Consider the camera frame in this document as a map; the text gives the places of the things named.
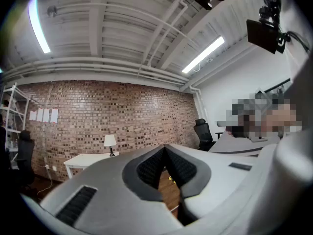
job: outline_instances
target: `yellow object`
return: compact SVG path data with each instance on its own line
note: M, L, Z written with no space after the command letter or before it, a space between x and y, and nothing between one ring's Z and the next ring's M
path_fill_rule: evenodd
M168 179L173 181L176 184L176 182L174 181L174 179L172 179L172 177L169 177Z

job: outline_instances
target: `black cable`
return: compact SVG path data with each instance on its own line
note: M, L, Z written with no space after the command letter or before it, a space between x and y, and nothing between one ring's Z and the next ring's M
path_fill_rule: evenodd
M295 40L297 40L297 41L302 45L303 49L304 49L306 52L309 52L309 51L310 51L309 47L307 47L307 46L305 45L305 43L297 36L296 33L292 32L292 31L288 31L287 34L288 34L289 36L293 37Z

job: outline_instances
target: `brick wall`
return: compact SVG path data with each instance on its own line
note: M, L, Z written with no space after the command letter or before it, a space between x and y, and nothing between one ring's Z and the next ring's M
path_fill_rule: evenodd
M67 179L63 162L80 153L110 152L104 136L114 134L113 151L177 143L196 148L193 126L198 113L191 94L133 84L103 81L55 81L19 86L47 108L59 108L58 123L26 122L35 141L32 159L36 174L47 176L48 158L55 180ZM28 109L37 110L30 103Z

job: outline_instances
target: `black lamp base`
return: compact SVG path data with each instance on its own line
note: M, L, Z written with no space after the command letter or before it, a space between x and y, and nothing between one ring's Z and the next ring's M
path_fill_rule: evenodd
M113 153L113 150L112 150L112 147L110 146L110 157L114 157L115 155L114 155L114 153Z

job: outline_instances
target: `black office chair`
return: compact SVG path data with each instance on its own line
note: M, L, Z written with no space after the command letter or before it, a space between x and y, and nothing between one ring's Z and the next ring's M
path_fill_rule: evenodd
M18 140L18 155L15 159L19 169L12 170L12 175L17 187L29 187L29 185L34 182L35 173L31 167L34 145L34 141L30 139L30 132L25 130L21 131Z
M198 135L200 140L199 149L202 151L208 151L215 144L213 141L212 135L210 133L209 125L205 122L203 118L197 119L196 125L194 126L194 130Z

